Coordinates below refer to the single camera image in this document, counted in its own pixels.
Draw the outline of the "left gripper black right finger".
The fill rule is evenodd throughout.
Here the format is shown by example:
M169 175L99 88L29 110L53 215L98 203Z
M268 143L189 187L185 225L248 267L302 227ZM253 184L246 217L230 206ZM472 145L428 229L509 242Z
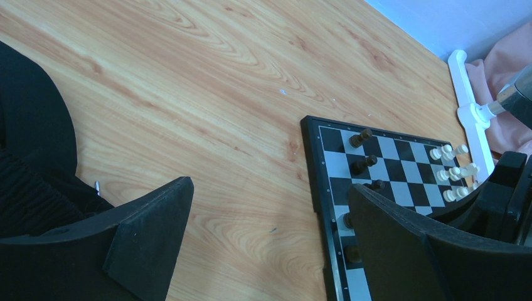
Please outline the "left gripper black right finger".
M361 184L348 198L373 300L531 299L531 248L458 230Z

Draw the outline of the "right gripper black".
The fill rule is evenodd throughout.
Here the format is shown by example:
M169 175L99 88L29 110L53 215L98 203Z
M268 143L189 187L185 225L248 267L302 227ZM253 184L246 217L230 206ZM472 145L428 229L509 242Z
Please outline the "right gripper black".
M531 159L505 152L478 188L429 217L473 235L524 245L531 226Z

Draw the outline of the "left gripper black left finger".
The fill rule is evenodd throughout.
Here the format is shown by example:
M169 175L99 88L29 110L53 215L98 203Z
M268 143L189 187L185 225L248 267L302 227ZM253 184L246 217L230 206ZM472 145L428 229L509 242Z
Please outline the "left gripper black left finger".
M40 236L1 240L2 300L164 300L194 194L179 177Z

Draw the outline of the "dark chess piece cluster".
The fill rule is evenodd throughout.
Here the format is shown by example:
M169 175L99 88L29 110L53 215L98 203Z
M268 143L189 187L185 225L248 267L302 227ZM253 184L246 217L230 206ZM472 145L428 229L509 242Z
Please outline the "dark chess piece cluster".
M353 147L360 147L364 142L373 137L373 132L371 129L364 129L360 134L354 135L349 139L349 143ZM370 155L365 157L362 160L356 161L352 164L353 171L355 174L361 174L366 171L369 167L374 166L377 163L377 157L375 155ZM384 188L385 183L382 180L375 180L371 184L364 184L368 189L378 192ZM350 212L346 213L343 216L343 222L345 227L348 229L353 229L353 224L351 222L352 214ZM346 245L344 247L344 257L348 263L351 264L360 264L361 257L359 254L359 248L357 245Z

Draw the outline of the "black white chess board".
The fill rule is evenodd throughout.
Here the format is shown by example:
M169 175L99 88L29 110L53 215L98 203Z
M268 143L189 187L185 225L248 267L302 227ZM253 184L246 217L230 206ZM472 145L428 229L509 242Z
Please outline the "black white chess board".
M442 193L465 186L466 180L441 181L438 171L458 166L458 161L435 160L429 151L441 147L441 140L373 129L373 137L360 147L349 139L360 134L362 125L315 116L301 122L312 204L319 220L324 251L324 283L328 300L369 300L363 264L345 260L344 247L357 245L352 229L343 216L349 211L348 191L353 184L385 183L380 194L390 201L422 215L444 209L449 204ZM377 163L361 174L352 164L370 155Z

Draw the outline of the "row of light chess pieces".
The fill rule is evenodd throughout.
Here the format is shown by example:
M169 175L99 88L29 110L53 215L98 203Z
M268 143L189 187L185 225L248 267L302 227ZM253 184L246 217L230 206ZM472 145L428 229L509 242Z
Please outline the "row of light chess pieces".
M438 160L443 159L444 161L452 161L459 154L466 154L469 152L469 148L462 144L455 149L451 145L446 144L441 147L433 148L429 151L429 156L432 159ZM452 180L459 181L463 178L476 176L479 172L479 167L475 163L470 163L465 167L451 167L447 170L438 171L436 173L436 178L441 181ZM472 186L468 187L459 187L455 190L449 189L442 193L444 200L448 203L459 201L464 197L470 195L474 190L476 190L481 184L479 182L474 182Z

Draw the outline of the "white clothes rack stand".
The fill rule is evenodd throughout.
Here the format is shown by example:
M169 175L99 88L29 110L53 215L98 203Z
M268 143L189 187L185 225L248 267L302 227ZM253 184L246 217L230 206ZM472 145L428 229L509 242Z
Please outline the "white clothes rack stand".
M480 168L474 180L483 182L494 170L485 133L491 126L491 119L507 112L531 128L531 65L515 74L497 94L495 101L479 105L467 74L466 58L465 51L455 50L448 58L448 66L458 102L457 116L465 130L472 162Z

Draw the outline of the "pink hanging shorts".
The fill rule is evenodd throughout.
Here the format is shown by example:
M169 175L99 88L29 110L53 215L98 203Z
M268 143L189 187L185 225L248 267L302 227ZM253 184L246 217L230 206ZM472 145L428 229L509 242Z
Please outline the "pink hanging shorts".
M499 40L484 59L465 64L476 102L487 105L507 97L516 88L511 84L531 64L531 22ZM491 119L486 130L491 152L502 155L514 151L531 155L531 129L511 113L504 111Z

